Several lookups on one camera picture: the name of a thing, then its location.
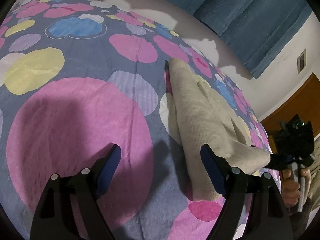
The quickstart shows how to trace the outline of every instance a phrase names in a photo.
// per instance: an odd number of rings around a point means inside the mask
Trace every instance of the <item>human hand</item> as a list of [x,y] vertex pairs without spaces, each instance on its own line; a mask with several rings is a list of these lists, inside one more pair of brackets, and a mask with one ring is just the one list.
[[[301,197],[301,192],[299,191],[300,184],[295,182],[293,179],[290,179],[291,170],[282,171],[283,178],[281,179],[281,195],[284,201],[284,204],[287,208],[291,208],[298,203],[299,198]],[[309,191],[310,188],[310,170],[308,168],[301,169],[301,176],[306,178],[306,189],[305,192]]]

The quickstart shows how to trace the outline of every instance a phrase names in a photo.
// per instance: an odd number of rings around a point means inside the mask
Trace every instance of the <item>person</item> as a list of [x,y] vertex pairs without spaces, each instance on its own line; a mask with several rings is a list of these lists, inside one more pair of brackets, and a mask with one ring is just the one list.
[[[301,176],[306,178],[306,195],[310,189],[311,172],[310,169],[301,169]],[[297,240],[307,228],[309,214],[311,211],[311,199],[305,197],[302,212],[292,213],[290,209],[295,206],[299,198],[301,197],[300,184],[290,179],[291,170],[282,171],[281,179],[281,196],[284,201],[284,205],[288,209],[289,219],[292,226],[293,239]]]

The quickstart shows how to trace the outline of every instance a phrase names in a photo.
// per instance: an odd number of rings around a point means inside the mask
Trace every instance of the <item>bed sheet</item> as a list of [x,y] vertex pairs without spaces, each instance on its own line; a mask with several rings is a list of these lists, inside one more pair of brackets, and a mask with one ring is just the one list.
[[115,143],[123,154],[99,200],[115,237],[206,239],[224,199],[190,197],[171,57],[217,90],[269,151],[242,91],[165,26],[96,0],[25,0],[10,11],[0,27],[0,202],[24,238],[49,176],[74,175]]

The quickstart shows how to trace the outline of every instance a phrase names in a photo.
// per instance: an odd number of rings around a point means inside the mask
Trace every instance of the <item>cloth fold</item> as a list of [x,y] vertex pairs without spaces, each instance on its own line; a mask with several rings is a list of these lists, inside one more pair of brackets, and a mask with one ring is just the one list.
[[207,143],[217,156],[246,174],[267,165],[270,155],[263,149],[250,147],[250,132],[243,119],[187,63],[172,58],[169,73],[193,201],[217,200],[220,194],[213,188],[200,158],[202,145]]

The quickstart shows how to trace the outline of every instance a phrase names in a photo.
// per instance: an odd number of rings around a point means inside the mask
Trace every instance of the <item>white wall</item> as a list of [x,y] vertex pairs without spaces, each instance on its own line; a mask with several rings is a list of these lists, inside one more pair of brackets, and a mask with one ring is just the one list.
[[[200,49],[243,90],[257,117],[263,120],[284,103],[314,71],[320,77],[320,23],[312,14],[256,80],[230,48],[210,29],[165,0],[104,0],[151,18]],[[307,49],[307,66],[297,75],[297,58]]]

